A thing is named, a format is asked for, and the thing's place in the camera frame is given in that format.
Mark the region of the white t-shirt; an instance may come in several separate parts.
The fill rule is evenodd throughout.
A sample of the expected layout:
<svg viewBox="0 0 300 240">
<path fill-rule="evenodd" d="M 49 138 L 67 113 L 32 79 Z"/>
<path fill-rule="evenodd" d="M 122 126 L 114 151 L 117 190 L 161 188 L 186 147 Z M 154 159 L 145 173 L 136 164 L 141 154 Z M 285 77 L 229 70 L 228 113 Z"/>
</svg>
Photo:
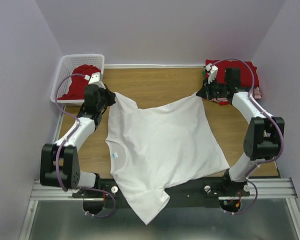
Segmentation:
<svg viewBox="0 0 300 240">
<path fill-rule="evenodd" d="M 129 206 L 149 224 L 168 204 L 166 189 L 229 168 L 195 94 L 147 109 L 120 94 L 109 110 L 110 173 Z"/>
</svg>

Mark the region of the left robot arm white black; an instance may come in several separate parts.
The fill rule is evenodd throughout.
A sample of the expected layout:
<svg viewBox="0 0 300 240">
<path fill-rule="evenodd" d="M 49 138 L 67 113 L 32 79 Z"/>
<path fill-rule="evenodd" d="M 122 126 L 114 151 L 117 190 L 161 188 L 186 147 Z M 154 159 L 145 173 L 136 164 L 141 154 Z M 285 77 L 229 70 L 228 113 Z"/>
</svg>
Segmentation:
<svg viewBox="0 0 300 240">
<path fill-rule="evenodd" d="M 65 192 L 80 189 L 91 198 L 101 191 L 100 176 L 80 170 L 78 151 L 102 120 L 107 107 L 115 103 L 115 93 L 104 85 L 89 84 L 84 89 L 84 102 L 77 115 L 68 115 L 75 123 L 55 143 L 47 143 L 41 150 L 39 181 L 43 186 L 60 187 Z"/>
</svg>

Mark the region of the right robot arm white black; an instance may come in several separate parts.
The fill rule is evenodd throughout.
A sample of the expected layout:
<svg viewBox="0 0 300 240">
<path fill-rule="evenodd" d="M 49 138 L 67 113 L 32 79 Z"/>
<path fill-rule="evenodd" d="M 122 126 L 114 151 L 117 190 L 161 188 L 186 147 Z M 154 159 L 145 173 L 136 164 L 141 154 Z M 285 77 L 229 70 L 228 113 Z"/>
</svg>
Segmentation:
<svg viewBox="0 0 300 240">
<path fill-rule="evenodd" d="M 209 101 L 216 100 L 218 103 L 225 100 L 239 110 L 248 123 L 243 154 L 226 171 L 224 180 L 220 183 L 220 191 L 231 196 L 238 190 L 237 183 L 246 182 L 258 166 L 274 162 L 282 154 L 285 121 L 282 117 L 268 113 L 257 103 L 251 91 L 241 88 L 239 68 L 225 70 L 225 83 L 217 82 L 218 68 L 215 65 L 206 65 L 203 72 L 207 76 L 196 95 Z"/>
</svg>

